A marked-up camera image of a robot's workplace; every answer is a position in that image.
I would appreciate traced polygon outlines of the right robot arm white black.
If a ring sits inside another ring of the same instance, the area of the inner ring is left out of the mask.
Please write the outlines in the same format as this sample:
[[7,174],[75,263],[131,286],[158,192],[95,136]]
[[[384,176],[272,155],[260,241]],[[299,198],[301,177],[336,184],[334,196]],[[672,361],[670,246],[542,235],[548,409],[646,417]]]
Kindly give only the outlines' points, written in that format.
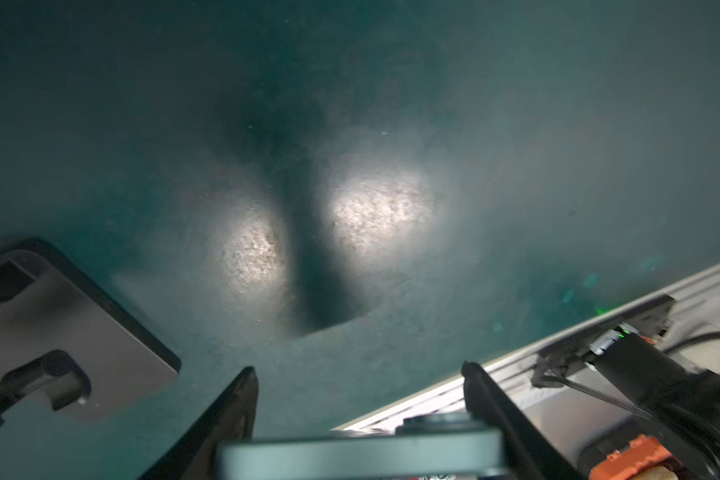
[[636,407],[646,428],[689,470],[720,479],[720,375],[691,373],[637,334],[621,334],[590,364]]

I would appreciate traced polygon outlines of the phone black landscape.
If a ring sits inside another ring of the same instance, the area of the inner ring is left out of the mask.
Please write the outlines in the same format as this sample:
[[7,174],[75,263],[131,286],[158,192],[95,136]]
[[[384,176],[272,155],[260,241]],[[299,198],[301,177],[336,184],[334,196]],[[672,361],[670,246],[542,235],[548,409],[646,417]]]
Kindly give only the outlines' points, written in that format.
[[395,435],[231,442],[218,447],[216,479],[409,479],[509,472],[492,427]]

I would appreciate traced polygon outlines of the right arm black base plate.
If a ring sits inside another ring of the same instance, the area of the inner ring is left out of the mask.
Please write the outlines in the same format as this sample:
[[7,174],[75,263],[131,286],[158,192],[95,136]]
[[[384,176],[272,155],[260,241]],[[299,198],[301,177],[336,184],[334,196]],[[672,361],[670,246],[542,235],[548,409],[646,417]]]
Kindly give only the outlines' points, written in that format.
[[531,385],[560,388],[558,378],[568,378],[587,368],[588,361],[628,334],[649,342],[661,339],[670,328],[668,316],[675,303],[674,297],[661,294],[554,341],[538,353]]

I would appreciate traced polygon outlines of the black folding phone stand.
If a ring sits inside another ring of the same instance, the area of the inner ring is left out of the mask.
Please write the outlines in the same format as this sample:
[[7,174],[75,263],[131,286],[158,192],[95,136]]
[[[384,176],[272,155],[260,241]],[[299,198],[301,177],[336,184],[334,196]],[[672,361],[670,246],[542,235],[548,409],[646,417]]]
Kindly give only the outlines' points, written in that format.
[[0,428],[37,393],[93,421],[176,379],[179,357],[49,243],[0,250]]

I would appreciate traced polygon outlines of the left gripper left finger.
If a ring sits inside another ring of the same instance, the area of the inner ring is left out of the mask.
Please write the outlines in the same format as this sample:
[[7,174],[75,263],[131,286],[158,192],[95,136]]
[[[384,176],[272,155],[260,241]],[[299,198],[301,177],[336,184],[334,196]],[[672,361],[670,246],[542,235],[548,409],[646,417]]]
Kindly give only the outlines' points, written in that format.
[[215,479],[219,445],[252,438],[258,394],[255,369],[243,368],[140,479]]

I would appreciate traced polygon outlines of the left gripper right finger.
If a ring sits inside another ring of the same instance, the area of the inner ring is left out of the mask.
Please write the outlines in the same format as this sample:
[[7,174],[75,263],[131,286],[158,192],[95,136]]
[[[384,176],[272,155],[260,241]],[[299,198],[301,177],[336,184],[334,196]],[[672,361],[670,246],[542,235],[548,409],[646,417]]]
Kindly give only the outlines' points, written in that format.
[[582,478],[480,364],[464,362],[461,374],[466,410],[501,430],[516,479]]

